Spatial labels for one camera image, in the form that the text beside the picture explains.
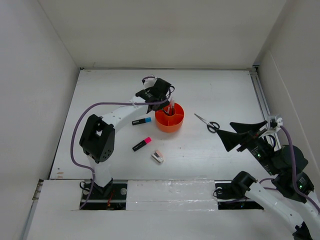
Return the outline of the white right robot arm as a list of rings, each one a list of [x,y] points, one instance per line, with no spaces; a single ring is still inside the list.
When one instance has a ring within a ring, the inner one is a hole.
[[[239,172],[231,182],[217,186],[213,195],[226,203],[251,199],[263,209],[271,211],[283,221],[295,240],[318,240],[320,238],[320,202],[315,187],[304,168],[308,165],[302,151],[293,145],[288,130],[284,131],[288,144],[279,150],[264,140],[266,121],[245,124],[231,122],[235,130],[229,132],[217,129],[225,149],[229,152],[248,150],[264,170],[271,176],[274,189],[286,198],[291,206],[278,201],[256,178],[245,171]]]

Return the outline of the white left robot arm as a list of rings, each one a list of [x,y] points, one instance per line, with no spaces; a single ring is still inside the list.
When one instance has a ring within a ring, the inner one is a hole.
[[[149,87],[137,92],[131,100],[118,103],[116,110],[102,116],[92,114],[88,117],[79,145],[94,170],[91,184],[98,197],[107,198],[112,191],[113,178],[107,160],[114,152],[116,133],[138,117],[168,106],[169,96],[174,89],[166,80],[154,78]]]

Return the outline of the blue highlighter marker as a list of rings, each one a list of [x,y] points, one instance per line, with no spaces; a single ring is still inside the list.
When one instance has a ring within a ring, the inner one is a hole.
[[[133,126],[136,126],[136,125],[141,125],[141,124],[145,124],[145,123],[150,123],[151,121],[152,121],[151,117],[146,117],[146,118],[134,120],[131,123]]]

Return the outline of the pink highlighter marker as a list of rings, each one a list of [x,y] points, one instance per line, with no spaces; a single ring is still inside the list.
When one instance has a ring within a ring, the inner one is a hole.
[[[148,145],[151,141],[152,141],[152,139],[150,137],[147,137],[144,140],[142,140],[141,142],[139,142],[138,144],[136,144],[134,147],[132,147],[132,150],[134,152],[136,152],[137,150],[139,150],[139,149],[143,148],[144,146]]]

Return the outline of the pink gel pen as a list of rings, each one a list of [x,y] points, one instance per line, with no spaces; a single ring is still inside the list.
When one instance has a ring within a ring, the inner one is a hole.
[[[173,99],[173,98],[171,98],[171,99],[170,99],[169,106],[168,106],[168,109],[167,109],[167,110],[168,110],[168,112],[167,112],[167,113],[168,113],[168,115],[169,115],[169,116],[172,116],[172,115],[173,115],[174,105],[175,105],[175,101],[174,101],[174,99]]]

